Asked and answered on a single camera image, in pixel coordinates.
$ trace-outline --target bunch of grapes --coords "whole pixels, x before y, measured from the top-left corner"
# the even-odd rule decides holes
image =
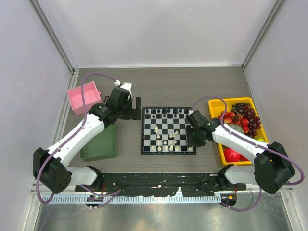
[[[234,112],[237,117],[243,116],[243,119],[248,120],[248,128],[246,135],[254,138],[257,135],[257,129],[261,128],[260,117],[256,116],[256,112],[253,108],[250,107],[249,103],[236,103],[232,105],[232,112]]]

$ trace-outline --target gray floor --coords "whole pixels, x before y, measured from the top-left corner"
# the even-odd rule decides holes
[[[92,72],[103,72],[121,82],[132,82],[133,97],[142,97],[142,107],[192,106],[206,95],[223,98],[250,96],[248,84],[240,67],[175,67],[175,68],[108,68],[81,69],[77,86],[82,78]],[[113,82],[96,76],[95,81],[103,99],[110,95]],[[200,102],[196,109],[208,118],[207,101]],[[64,135],[82,120],[70,110]],[[92,165],[105,172],[217,172],[222,168],[218,148],[214,143],[197,148],[196,156],[141,156],[141,121],[117,121],[117,158],[83,162],[79,155],[71,167]]]
[[[247,208],[256,194],[241,193],[236,207]],[[219,204],[108,205],[81,211],[84,205],[43,205],[35,231],[290,231],[280,194],[263,193],[259,205],[235,212]]]

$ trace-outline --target pink box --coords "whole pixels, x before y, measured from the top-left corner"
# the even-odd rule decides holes
[[[100,92],[97,90],[94,81],[83,85],[85,102],[87,111],[96,103],[102,103]],[[69,101],[75,114],[81,115],[84,113],[82,99],[81,99],[81,86],[70,89],[67,91]]]

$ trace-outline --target white wall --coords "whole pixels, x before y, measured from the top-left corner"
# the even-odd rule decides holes
[[[284,145],[306,174],[308,165],[308,1],[288,0],[247,68],[270,141]],[[308,219],[308,180],[294,187]]]
[[[39,2],[79,67],[120,67],[242,64],[275,0]]]
[[[0,43],[0,224],[19,231],[33,152],[52,142],[70,74],[27,0],[1,1]]]

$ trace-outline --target green container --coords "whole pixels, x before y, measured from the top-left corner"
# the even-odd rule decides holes
[[[116,125],[109,125],[106,130],[94,136],[81,150],[80,158],[95,161],[117,157]]]

